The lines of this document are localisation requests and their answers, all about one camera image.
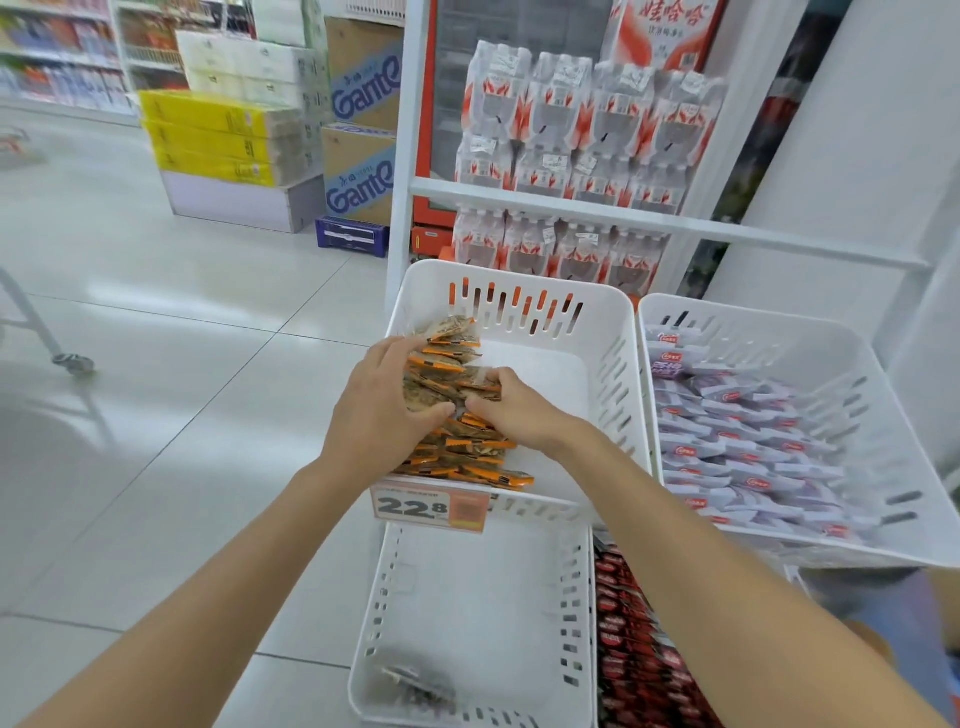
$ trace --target hand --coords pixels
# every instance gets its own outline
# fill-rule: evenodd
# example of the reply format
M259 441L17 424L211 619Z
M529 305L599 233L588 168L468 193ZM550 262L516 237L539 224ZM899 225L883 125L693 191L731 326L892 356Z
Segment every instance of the hand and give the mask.
M487 378L500 382L502 401L482 400L471 395L467 397L467 409L526 448L540 450L556 460L575 431L589 426L548 402L520 381L509 367L492 369Z
M327 477L355 484L359 493L409 457L428 432L456 412L453 402L411 412L403 400L407 355L425 341L392 336L374 344L356 365L333 408L317 463Z

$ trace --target shopping cart wheel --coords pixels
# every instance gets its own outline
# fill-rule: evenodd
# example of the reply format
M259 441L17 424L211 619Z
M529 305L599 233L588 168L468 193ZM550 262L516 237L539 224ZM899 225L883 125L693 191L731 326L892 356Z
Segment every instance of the shopping cart wheel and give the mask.
M89 374L96 368L93 359L80 356L77 353L59 353L54 356L53 362L58 367L63 367L63 369L72 375Z

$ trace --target left hand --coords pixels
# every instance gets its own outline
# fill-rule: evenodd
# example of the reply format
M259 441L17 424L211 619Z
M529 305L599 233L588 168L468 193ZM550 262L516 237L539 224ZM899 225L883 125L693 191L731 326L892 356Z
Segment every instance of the left hand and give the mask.
M453 402L411 412L403 400L403 367L422 338L392 336L370 347L347 382L317 464L326 477L359 494L402 463L428 432L456 412Z

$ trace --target stacked packets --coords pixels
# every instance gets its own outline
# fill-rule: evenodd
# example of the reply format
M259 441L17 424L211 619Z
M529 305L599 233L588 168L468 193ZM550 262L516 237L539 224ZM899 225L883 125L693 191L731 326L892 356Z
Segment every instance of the stacked packets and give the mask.
M500 400L500 385L487 379L489 368L468 366L481 356L474 324L469 316L444 319L423 333L427 345L410 354L403 377L407 408L419 412L451 401L457 412L423 438L394 472L522 490L534 478L503 468L507 450L516 443L464 406L469 395Z
M789 385L709 361L697 328L646 327L663 483L716 523L863 544L880 519Z

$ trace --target product on shelf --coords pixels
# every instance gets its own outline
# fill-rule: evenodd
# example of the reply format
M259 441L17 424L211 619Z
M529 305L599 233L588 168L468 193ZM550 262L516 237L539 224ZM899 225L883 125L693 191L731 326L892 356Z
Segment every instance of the product on shelf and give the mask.
M576 149L592 70L590 59L541 53L527 87L520 140L546 149Z
M461 209L453 224L453 251L457 262L495 268L504 232L502 210Z
M513 187L514 148L509 141L464 132L454 181L481 187Z
M634 157L654 104L653 79L650 66L597 63L580 149L595 155Z
M607 285L630 296L645 296L650 290L667 236L644 231L620 231L610 253Z
M614 0L601 61L688 71L706 58L716 2Z
M322 129L329 214L390 225L396 135L383 129L330 124Z
M546 276L557 245L557 219L536 219L511 212L503 241L501 269Z
M817 437L792 387L709 361L699 329L653 326L645 336L671 492L715 523L869 540L879 519L845 498L840 448Z
M641 163L696 166L727 93L723 79L690 71L658 75L657 100L643 133Z
M594 535L602 726L722 728L610 534Z
M573 159L570 197L599 205L625 206L630 184L630 158L580 152Z
M329 17L326 35L337 120L395 132L403 29Z
M571 223L557 241L551 278L595 283L608 260L611 228Z
M526 48L477 43L467 72L464 132L495 139L520 139L533 57Z
M533 485L534 478L503 468L507 451L516 443L464 406L471 395L500 400L500 385L487 379L489 368L470 366L483 355L474 323L468 316L451 316L421 332L427 343L410 354L403 377L407 407L418 412L453 402L457 409L394 472L521 491Z
M525 146L516 155L513 189L547 197L564 197L572 174L569 152Z
M676 215L686 194L686 172L683 164L640 164L630 179L625 206Z

